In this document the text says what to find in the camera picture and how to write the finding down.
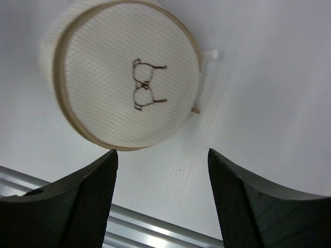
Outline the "cream mesh laundry bag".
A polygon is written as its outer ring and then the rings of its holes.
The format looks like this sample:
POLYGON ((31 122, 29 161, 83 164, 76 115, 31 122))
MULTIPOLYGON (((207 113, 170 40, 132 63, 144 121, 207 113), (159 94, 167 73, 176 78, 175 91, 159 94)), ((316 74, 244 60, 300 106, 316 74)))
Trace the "cream mesh laundry bag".
POLYGON ((135 151, 199 113, 204 65, 218 56, 157 1, 75 1, 47 28, 39 64, 82 137, 135 151))

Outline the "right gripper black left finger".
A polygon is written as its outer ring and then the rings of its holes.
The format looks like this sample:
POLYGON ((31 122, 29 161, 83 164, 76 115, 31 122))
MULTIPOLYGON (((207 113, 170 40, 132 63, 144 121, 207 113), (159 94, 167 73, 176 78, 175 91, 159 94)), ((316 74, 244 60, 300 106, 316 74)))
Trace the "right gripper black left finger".
POLYGON ((1 247, 102 247, 117 169, 113 149, 53 183, 1 198, 1 247))

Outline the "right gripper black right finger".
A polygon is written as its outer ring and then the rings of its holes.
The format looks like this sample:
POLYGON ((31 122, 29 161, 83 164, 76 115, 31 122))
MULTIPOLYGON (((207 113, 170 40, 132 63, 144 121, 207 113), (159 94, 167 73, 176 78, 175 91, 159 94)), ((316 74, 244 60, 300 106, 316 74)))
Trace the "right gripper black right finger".
POLYGON ((208 173, 224 247, 330 247, 330 197, 274 183, 214 149, 208 173))

